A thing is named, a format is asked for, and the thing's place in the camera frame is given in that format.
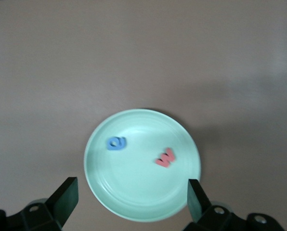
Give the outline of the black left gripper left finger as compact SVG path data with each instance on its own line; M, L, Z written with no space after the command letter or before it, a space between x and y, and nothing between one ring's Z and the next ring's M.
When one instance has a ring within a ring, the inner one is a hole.
M61 231L78 204L78 179L68 177L49 197L7 216L0 209L0 231Z

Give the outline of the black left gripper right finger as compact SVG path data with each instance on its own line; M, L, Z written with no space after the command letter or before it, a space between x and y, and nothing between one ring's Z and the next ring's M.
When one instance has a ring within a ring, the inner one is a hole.
M281 231L282 226L273 217L250 213L246 219L222 205L214 205L208 199L196 179L188 180L187 206L192 217L185 231Z

